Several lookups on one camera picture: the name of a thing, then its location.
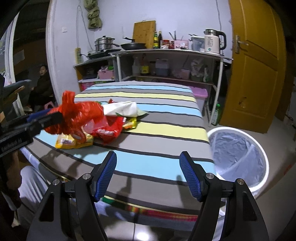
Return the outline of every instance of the wok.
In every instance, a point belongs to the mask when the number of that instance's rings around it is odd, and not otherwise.
[[[121,45],[124,50],[146,49],[145,43],[135,43],[134,39],[129,39],[126,37],[124,39],[131,40],[131,43]]]

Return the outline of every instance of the door handle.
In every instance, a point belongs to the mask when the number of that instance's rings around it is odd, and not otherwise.
[[[239,45],[240,45],[240,44],[244,44],[244,45],[249,46],[248,43],[243,42],[243,41],[240,41],[240,37],[239,37],[238,35],[236,35],[236,36],[235,36],[235,42],[234,42],[234,51],[235,51],[236,53],[239,53]]]

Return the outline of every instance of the electric kettle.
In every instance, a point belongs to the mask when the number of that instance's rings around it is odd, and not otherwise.
[[[224,32],[217,31],[214,29],[206,29],[204,31],[205,34],[205,52],[220,54],[220,50],[226,48],[226,35]],[[223,36],[224,44],[220,46],[219,36]]]

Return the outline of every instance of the power strip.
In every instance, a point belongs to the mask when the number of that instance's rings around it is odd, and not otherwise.
[[[75,59],[77,64],[82,63],[81,48],[75,49]]]

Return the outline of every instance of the wooden cutting board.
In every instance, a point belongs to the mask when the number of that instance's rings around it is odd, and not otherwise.
[[[135,23],[133,26],[133,39],[136,43],[145,43],[147,49],[152,49],[155,29],[156,21]]]

